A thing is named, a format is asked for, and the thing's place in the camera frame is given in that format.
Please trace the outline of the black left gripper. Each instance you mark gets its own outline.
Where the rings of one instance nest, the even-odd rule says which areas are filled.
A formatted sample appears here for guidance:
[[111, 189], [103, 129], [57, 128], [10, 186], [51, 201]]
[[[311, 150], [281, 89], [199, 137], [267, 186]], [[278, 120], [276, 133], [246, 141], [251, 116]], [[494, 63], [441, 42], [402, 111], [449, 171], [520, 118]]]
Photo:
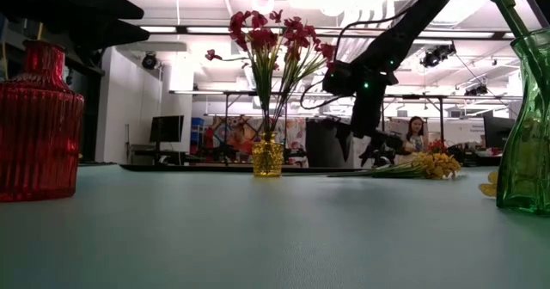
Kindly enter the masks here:
[[99, 50], [145, 41], [150, 33], [123, 21], [103, 22], [103, 13], [139, 20], [144, 11], [128, 0], [1, 0], [1, 18], [42, 22], [55, 34], [67, 33], [75, 46]]

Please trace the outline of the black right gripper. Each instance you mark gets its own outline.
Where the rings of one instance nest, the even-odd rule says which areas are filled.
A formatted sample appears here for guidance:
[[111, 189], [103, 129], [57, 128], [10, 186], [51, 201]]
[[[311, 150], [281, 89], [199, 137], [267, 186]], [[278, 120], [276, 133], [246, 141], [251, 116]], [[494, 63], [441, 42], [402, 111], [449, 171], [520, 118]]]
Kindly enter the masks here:
[[384, 83], [359, 84], [352, 109], [351, 126], [338, 125], [336, 130], [336, 139], [345, 160], [349, 159], [353, 151], [353, 136], [370, 136], [370, 142], [360, 155], [361, 166], [369, 159], [374, 160], [374, 167], [395, 164], [395, 156], [404, 152], [406, 141], [402, 137], [387, 132], [375, 132], [381, 118], [385, 91]]

